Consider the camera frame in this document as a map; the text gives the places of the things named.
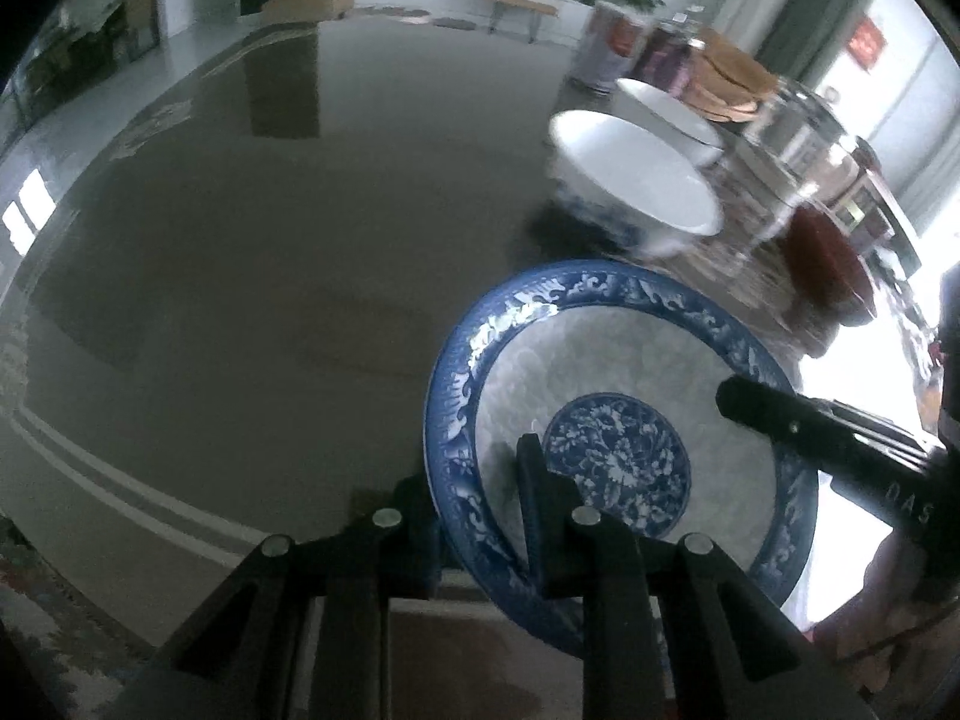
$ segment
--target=metal screw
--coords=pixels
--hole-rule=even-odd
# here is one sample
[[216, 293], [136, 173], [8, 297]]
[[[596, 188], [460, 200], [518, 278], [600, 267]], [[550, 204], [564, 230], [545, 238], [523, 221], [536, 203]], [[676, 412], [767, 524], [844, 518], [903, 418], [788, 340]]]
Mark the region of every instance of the metal screw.
[[596, 525], [600, 521], [600, 512], [592, 506], [578, 506], [570, 512], [570, 517], [578, 525]]
[[290, 536], [280, 536], [277, 533], [275, 536], [267, 536], [263, 539], [260, 552], [265, 557], [280, 557], [290, 551], [291, 544], [293, 544], [293, 541], [291, 541]]
[[403, 522], [403, 514], [396, 509], [377, 509], [373, 513], [373, 524], [377, 528], [395, 528]]
[[693, 552], [694, 555], [709, 555], [713, 549], [713, 541], [710, 540], [709, 536], [704, 536], [702, 533], [690, 533], [683, 539], [683, 546], [688, 548], [688, 551]]

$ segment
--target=blue floral circle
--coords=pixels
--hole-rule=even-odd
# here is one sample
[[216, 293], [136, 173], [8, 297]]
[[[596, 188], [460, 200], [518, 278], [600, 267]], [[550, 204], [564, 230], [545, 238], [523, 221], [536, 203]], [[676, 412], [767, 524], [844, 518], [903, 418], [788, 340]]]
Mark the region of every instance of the blue floral circle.
[[584, 502], [650, 538], [677, 523], [690, 498], [690, 460], [664, 415], [616, 392], [582, 395], [544, 433], [550, 470], [571, 477]]

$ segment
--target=white stripe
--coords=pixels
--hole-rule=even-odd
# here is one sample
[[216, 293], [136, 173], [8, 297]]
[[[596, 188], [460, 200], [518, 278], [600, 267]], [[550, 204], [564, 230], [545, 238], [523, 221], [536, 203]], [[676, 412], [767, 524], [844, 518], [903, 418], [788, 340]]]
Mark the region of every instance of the white stripe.
[[97, 471], [97, 473], [102, 473], [107, 479], [116, 482], [131, 493], [136, 493], [152, 504], [160, 506], [162, 509], [167, 509], [168, 512], [174, 512], [178, 517], [189, 519], [191, 522], [196, 522], [205, 528], [210, 528], [211, 531], [222, 533], [224, 536], [230, 536], [231, 538], [236, 538], [237, 541], [243, 541], [248, 544], [259, 544], [264, 538], [270, 536], [270, 533], [258, 531], [256, 528], [251, 528], [247, 525], [241, 525], [232, 519], [224, 519], [224, 517], [218, 517], [216, 514], [210, 514], [210, 512], [205, 512], [202, 509], [196, 509], [190, 506], [190, 504], [184, 503], [184, 501], [178, 500], [166, 493], [161, 493], [159, 490], [150, 487], [150, 485], [139, 482], [134, 479], [133, 476], [128, 476], [128, 474], [124, 474], [123, 471], [119, 469], [114, 469], [113, 466], [105, 463], [96, 455], [90, 454], [83, 449], [83, 447], [71, 442], [68, 437], [56, 432], [53, 427], [40, 419], [39, 416], [26, 406], [20, 406], [19, 413], [43, 435], [48, 437], [48, 439], [64, 451], [69, 452], [85, 466], [89, 466], [90, 469]]
[[65, 477], [75, 482], [79, 487], [86, 490], [94, 498], [100, 501], [103, 504], [106, 504], [111, 509], [114, 509], [115, 512], [123, 514], [127, 519], [131, 519], [133, 522], [136, 522], [141, 528], [153, 533], [155, 536], [169, 541], [171, 544], [176, 544], [181, 548], [187, 550], [187, 552], [192, 552], [194, 555], [199, 555], [200, 557], [206, 557], [208, 560], [213, 560], [213, 562], [218, 562], [220, 565], [225, 565], [226, 567], [233, 568], [234, 566], [239, 565], [239, 562], [243, 560], [242, 555], [237, 555], [236, 552], [227, 552], [227, 550], [216, 547], [213, 544], [208, 544], [206, 541], [201, 541], [198, 538], [189, 536], [187, 533], [178, 531], [176, 528], [172, 528], [167, 525], [165, 522], [160, 522], [158, 519], [150, 517], [150, 514], [144, 514], [139, 509], [135, 509], [130, 504], [125, 501], [120, 500], [113, 493], [108, 493], [107, 490], [98, 487], [88, 478], [83, 476], [83, 474], [78, 473], [74, 469], [71, 469], [63, 460], [59, 459], [53, 452], [51, 452], [47, 447], [42, 445], [37, 439], [30, 435], [24, 427], [17, 422], [15, 419], [10, 420], [11, 428], [24, 442], [27, 442], [32, 450], [37, 452], [47, 463], [54, 466], [61, 474], [64, 474]]

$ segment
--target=blue plate rim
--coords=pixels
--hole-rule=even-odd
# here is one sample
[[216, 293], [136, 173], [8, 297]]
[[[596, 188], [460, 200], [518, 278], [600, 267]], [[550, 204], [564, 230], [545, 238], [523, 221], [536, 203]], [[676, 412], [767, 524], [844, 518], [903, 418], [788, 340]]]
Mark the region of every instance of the blue plate rim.
[[[517, 295], [522, 290], [537, 299], [521, 300]], [[623, 290], [630, 290], [626, 295], [632, 303], [621, 298]], [[738, 319], [696, 290], [641, 266], [611, 260], [537, 266], [493, 287], [472, 304], [443, 344], [424, 403], [424, 464], [430, 493], [451, 548], [493, 603], [531, 635], [573, 656], [582, 652], [582, 607], [536, 595], [483, 495], [473, 431], [479, 394], [506, 344], [532, 322], [587, 305], [630, 308], [666, 319], [710, 346], [734, 371], [794, 391], [770, 352]], [[493, 323], [505, 311], [512, 312], [511, 321]], [[481, 335], [489, 338], [488, 343]], [[451, 432], [454, 426], [456, 433]], [[816, 469], [789, 448], [774, 445], [774, 456], [774, 517], [748, 574], [782, 605], [808, 560], [819, 482]]]

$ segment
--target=gray curtain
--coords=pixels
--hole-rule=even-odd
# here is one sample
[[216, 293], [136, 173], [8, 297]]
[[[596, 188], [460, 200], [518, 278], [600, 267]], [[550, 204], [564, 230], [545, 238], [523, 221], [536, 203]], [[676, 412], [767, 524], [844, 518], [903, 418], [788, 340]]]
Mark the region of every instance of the gray curtain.
[[871, 0], [788, 0], [757, 52], [771, 73], [815, 87]]
[[922, 235], [960, 189], [960, 114], [925, 165], [907, 181], [896, 199]]

